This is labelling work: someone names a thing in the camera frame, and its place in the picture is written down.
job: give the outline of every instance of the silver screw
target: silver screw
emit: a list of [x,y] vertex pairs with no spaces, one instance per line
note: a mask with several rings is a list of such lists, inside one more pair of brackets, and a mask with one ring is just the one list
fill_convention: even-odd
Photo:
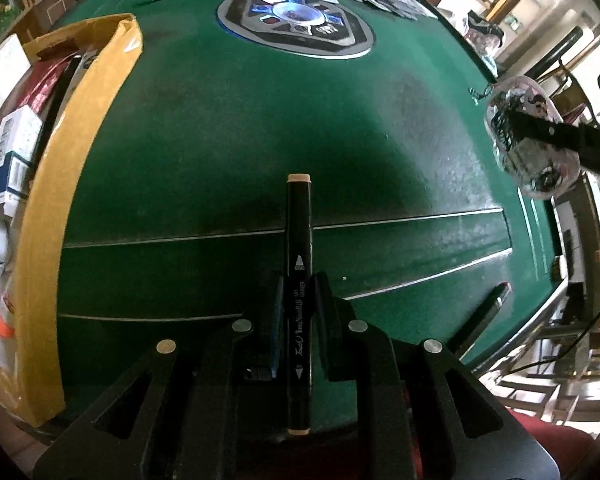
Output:
[[427,339],[422,346],[430,354],[439,354],[442,352],[442,343],[436,339]]
[[351,330],[352,332],[366,332],[367,328],[369,328],[369,325],[361,319],[352,319],[351,321],[349,321],[349,330]]
[[176,342],[173,339],[163,339],[155,346],[155,349],[160,354],[170,354],[176,349]]
[[234,332],[248,332],[251,330],[251,321],[248,319],[236,319],[231,328],[234,329]]

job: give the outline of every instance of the marker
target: marker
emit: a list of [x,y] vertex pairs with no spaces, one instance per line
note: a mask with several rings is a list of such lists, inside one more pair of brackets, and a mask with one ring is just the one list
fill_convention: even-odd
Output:
[[306,435],[311,426],[313,295],[311,177],[290,174],[286,180],[285,346],[287,431]]

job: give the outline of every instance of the black cable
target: black cable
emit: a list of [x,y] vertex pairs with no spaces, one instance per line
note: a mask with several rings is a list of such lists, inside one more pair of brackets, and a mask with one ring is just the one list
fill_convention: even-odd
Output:
[[576,341],[574,341],[573,343],[571,343],[571,345],[569,345],[569,347],[565,351],[560,352],[556,357],[552,357],[551,359],[545,359],[543,361],[538,361],[538,362],[535,362],[535,363],[524,365],[524,366],[521,366],[520,368],[514,368],[509,373],[507,373],[507,375],[516,374],[518,372],[521,372],[522,370],[527,370],[528,368],[533,368],[534,366],[538,366],[539,367],[540,365],[555,363],[556,361],[559,361],[560,359],[562,359],[563,357],[565,357],[565,355],[567,355],[569,352],[571,352],[571,350],[573,350],[574,348],[576,348],[576,345],[582,340],[582,338],[584,336],[587,335],[587,332],[589,332],[589,330],[591,330],[591,327],[594,326],[595,323],[599,319],[600,319],[600,312],[597,314],[597,316],[595,318],[593,318],[591,320],[591,322],[587,325],[586,329],[584,329],[582,331],[582,333],[578,336],[578,338],[576,339]]

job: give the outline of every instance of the clear plastic bag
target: clear plastic bag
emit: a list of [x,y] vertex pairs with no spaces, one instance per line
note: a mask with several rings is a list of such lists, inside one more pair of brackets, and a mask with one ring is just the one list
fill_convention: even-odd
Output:
[[578,153],[528,137],[518,140],[507,120],[507,111],[561,123],[554,103],[538,83],[516,76],[494,86],[485,126],[493,138],[496,160],[524,194],[537,200],[560,196],[580,174]]

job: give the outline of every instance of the green tabletop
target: green tabletop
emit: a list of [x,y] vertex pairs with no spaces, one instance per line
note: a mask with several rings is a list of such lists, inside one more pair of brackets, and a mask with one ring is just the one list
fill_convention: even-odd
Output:
[[[67,24],[132,12],[144,51],[78,183],[62,252],[58,339],[69,409],[169,337],[195,351],[262,304],[282,269],[285,182],[314,183],[315,270],[394,337],[448,340],[500,282],[513,295],[469,360],[555,290],[544,204],[497,166],[483,72],[436,19],[340,0],[366,56],[314,59],[227,33],[224,0],[85,0]],[[314,426],[355,418],[355,388],[316,365]]]

